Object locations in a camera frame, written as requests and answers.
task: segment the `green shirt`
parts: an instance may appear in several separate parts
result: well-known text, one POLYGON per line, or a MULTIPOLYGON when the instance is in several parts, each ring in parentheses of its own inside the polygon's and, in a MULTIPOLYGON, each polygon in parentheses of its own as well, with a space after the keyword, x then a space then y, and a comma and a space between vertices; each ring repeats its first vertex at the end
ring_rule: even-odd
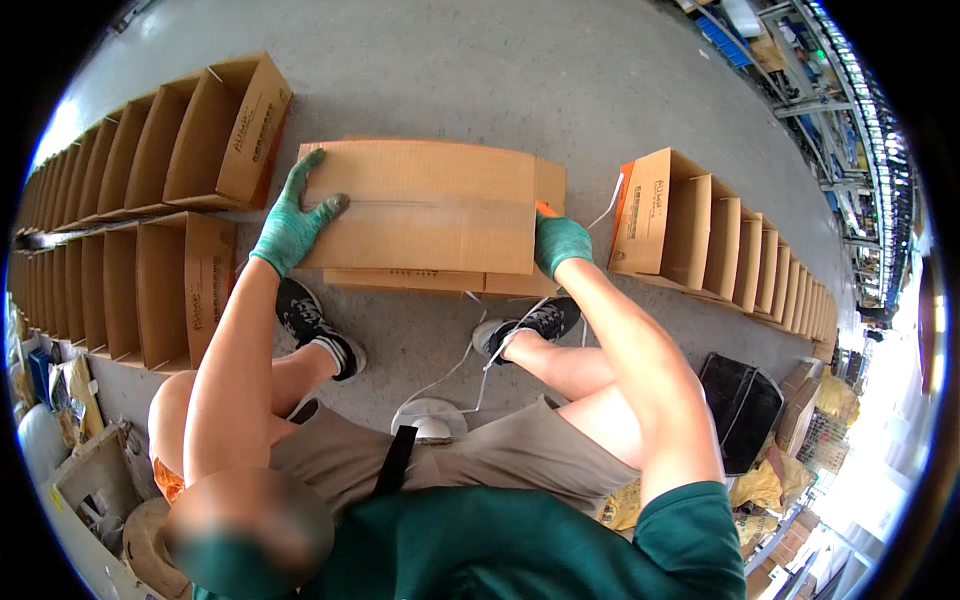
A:
MULTIPOLYGON (((233 574, 243 568, 228 563, 233 574)), ((227 600, 196 586, 193 595, 227 600)), ((633 543, 546 492, 475 486, 368 500, 337 523, 329 559, 299 596, 745 597, 730 501, 716 482, 655 498, 637 519, 633 543)))

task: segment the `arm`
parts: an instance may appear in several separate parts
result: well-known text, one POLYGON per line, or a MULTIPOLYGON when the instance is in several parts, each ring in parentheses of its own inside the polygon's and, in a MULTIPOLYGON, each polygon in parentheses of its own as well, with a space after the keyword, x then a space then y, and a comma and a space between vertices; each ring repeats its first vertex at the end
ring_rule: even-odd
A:
POLYGON ((320 229, 348 203, 338 194, 310 212, 300 211, 307 173, 323 157, 323 150, 315 151, 291 169, 197 370, 183 436, 187 487, 219 470, 270 463, 267 423, 276 290, 313 246, 320 229))
POLYGON ((593 265, 587 232, 565 217, 539 215, 537 262, 577 301, 636 415, 643 440, 641 503, 688 483, 723 481, 700 380, 657 322, 593 265))

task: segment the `khaki shorts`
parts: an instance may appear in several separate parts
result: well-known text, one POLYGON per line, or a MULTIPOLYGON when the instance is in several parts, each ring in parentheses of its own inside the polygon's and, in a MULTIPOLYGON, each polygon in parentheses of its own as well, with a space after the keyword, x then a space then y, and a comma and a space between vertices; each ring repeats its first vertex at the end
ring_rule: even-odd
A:
MULTIPOLYGON (((312 487, 336 517, 371 495, 393 440, 321 404, 310 420, 271 449, 270 467, 312 487)), ((402 489, 479 485, 543 490, 596 517, 610 494, 639 475, 557 415, 541 396, 452 444, 415 444, 402 489)))

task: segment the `glove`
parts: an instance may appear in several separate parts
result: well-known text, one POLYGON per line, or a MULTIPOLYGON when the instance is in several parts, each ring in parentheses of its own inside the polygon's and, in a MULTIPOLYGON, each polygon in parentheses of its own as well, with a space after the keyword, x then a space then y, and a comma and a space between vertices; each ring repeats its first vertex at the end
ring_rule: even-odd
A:
POLYGON ((568 258, 593 262, 590 234, 566 217, 547 217, 537 211, 537 238, 534 259, 543 274, 553 279, 557 265, 568 258))
POLYGON ((267 214, 260 238, 250 252, 269 262, 281 279, 310 252, 317 233, 349 204, 347 194, 334 194, 309 212, 300 210, 306 175, 324 159, 324 149, 304 156, 290 169, 287 182, 267 214))

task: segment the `knee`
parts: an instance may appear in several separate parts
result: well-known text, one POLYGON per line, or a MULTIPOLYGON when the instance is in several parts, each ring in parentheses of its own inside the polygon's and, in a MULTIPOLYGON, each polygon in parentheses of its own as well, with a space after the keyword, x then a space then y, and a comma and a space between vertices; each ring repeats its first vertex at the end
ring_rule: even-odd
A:
POLYGON ((186 427, 186 411, 193 391, 195 371, 171 375, 156 390, 150 402, 147 431, 150 436, 151 456, 159 457, 168 468, 174 468, 168 460, 183 452, 183 430, 186 427))

